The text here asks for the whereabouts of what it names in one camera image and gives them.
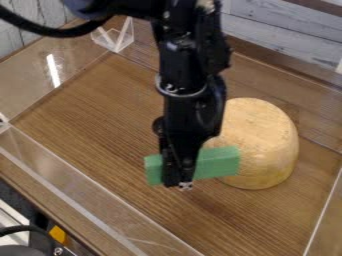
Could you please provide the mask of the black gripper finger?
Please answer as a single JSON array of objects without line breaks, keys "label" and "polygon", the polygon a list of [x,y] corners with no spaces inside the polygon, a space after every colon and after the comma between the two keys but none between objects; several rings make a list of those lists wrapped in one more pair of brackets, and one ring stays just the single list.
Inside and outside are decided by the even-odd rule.
[{"label": "black gripper finger", "polygon": [[159,152],[161,155],[161,183],[165,187],[179,187],[180,190],[192,189],[196,166],[196,149],[187,141],[159,138]]}]

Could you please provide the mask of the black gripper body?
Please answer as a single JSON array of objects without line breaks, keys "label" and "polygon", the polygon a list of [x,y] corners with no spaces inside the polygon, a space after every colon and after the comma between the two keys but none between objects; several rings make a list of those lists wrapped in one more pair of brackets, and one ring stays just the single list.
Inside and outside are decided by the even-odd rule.
[{"label": "black gripper body", "polygon": [[217,136],[225,105],[227,46],[203,51],[191,42],[159,44],[156,90],[164,97],[155,121],[160,151],[169,157],[196,157],[204,142]]}]

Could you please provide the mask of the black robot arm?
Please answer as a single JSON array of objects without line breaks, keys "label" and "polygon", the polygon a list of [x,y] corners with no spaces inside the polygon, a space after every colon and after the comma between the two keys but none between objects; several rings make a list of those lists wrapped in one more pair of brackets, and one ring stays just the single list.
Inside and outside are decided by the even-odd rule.
[{"label": "black robot arm", "polygon": [[152,129],[159,139],[161,184],[193,186],[204,143],[220,134],[227,87],[220,73],[229,67],[231,47],[221,32],[220,0],[61,0],[85,22],[61,29],[44,26],[0,4],[0,20],[52,38],[93,32],[114,16],[150,24],[159,51],[156,90],[163,115]]}]

